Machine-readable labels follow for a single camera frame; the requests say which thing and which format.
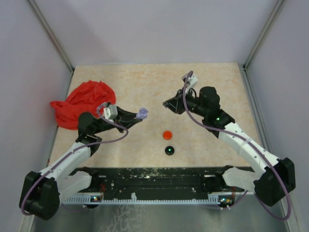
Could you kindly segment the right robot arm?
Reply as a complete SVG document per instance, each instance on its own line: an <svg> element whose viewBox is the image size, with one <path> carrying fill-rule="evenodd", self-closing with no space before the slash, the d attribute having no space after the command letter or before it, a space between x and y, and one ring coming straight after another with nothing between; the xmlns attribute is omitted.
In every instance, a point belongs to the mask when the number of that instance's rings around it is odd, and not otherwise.
<svg viewBox="0 0 309 232"><path fill-rule="evenodd" d="M215 180L219 190L227 191L230 187L248 190L263 204L273 206L295 189L294 163L289 158L278 158L250 138L234 118L221 109L214 87L203 87L198 96L193 89L186 95L180 89L173 98L163 102L163 106L179 115L189 111L201 116L200 126L231 146L250 164L251 172L233 166L220 171Z"/></svg>

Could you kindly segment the orange earbud charging case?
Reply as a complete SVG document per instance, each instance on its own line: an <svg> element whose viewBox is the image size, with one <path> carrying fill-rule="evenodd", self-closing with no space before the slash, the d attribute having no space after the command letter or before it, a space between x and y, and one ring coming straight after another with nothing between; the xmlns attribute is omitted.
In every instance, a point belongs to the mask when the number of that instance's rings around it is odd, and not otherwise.
<svg viewBox="0 0 309 232"><path fill-rule="evenodd" d="M171 131L168 131L168 130L164 131L164 132L163 132L163 138L164 138L165 140L170 140L170 139L172 138L172 132L171 132Z"/></svg>

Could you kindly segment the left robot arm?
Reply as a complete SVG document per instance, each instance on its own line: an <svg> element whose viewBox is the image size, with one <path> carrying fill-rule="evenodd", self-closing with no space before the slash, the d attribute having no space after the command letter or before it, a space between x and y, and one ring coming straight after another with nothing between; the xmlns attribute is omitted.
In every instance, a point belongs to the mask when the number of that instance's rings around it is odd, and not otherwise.
<svg viewBox="0 0 309 232"><path fill-rule="evenodd" d="M131 127L147 118L148 110L141 108L132 113L105 102L97 107L97 114L81 113L78 137L71 148L48 167L26 175L19 202L23 215L49 220L72 195L84 189L91 192L98 190L100 179L95 170L85 167L75 174L72 172L105 143L97 136L98 133L116 128L123 136L113 142L120 141L128 136Z"/></svg>

